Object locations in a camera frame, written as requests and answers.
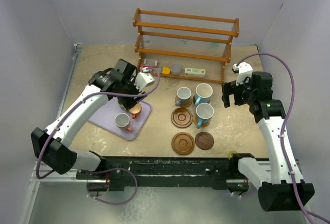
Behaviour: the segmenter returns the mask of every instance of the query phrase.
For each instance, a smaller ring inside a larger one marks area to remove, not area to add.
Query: purple tray
[[[104,128],[107,131],[110,131],[125,140],[134,140],[138,133],[140,132],[142,126],[147,120],[150,112],[151,105],[141,101],[142,112],[137,116],[136,119],[132,118],[131,113],[124,109],[121,109],[118,105],[117,98],[111,99],[108,103],[103,105],[100,109],[98,109],[89,119],[90,122]],[[130,127],[133,129],[133,132],[124,131],[118,128],[114,122],[114,118],[116,115],[120,113],[127,113],[130,117]]]

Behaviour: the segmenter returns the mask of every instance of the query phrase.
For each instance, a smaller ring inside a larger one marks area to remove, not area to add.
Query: light blue mug
[[[197,128],[199,129],[203,124],[207,123],[213,117],[215,110],[212,105],[208,103],[201,103],[196,107]]]
[[[195,105],[207,103],[213,94],[212,87],[207,83],[201,83],[196,87]]]
[[[176,95],[177,95],[177,101],[175,103],[175,106],[185,105],[190,100],[191,91],[188,87],[181,87],[178,89]]]

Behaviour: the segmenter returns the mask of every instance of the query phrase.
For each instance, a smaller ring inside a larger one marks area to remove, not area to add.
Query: small white box
[[[204,78],[205,69],[200,68],[185,68],[185,75],[189,77]]]

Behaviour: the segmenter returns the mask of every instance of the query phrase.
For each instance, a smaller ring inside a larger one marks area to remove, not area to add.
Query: yellow object
[[[163,67],[163,71],[161,72],[162,74],[170,74],[171,73],[171,69],[167,68],[167,67]]]
[[[229,153],[228,153],[228,159],[230,159],[231,157],[232,157],[232,154],[233,153],[238,153],[237,151],[235,151],[235,150],[231,150],[231,151],[229,151]]]

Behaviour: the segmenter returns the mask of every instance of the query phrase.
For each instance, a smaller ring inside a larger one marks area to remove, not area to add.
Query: floor
[[[91,76],[100,70],[112,67],[122,58],[136,65],[138,55],[131,45],[84,45],[74,74],[68,95],[66,108],[81,94]],[[226,65],[225,80],[236,79],[231,71],[232,64],[244,56],[256,53],[256,46],[233,46],[232,61]],[[216,61],[189,59],[180,57],[154,56],[161,66],[181,63],[185,67],[206,69],[208,78],[220,78],[220,63]],[[248,59],[255,71],[262,71],[258,56]],[[71,149],[92,150],[100,155],[121,156],[177,156],[171,147],[175,134],[187,132],[193,137],[201,131],[207,131],[214,137],[214,146],[210,150],[195,147],[190,157],[227,157],[231,150],[252,153],[255,157],[268,157],[267,147],[261,132],[250,114],[248,106],[232,106],[224,108],[221,101],[221,85],[210,83],[213,88],[211,105],[214,116],[208,127],[197,129],[192,123],[188,128],[179,129],[171,122],[171,113],[176,108],[175,96],[179,87],[186,86],[195,92],[199,81],[162,77],[159,87],[144,101],[152,106],[152,112],[142,127],[137,138],[124,140],[93,123],[87,122],[75,137]],[[195,106],[188,108],[193,114]]]

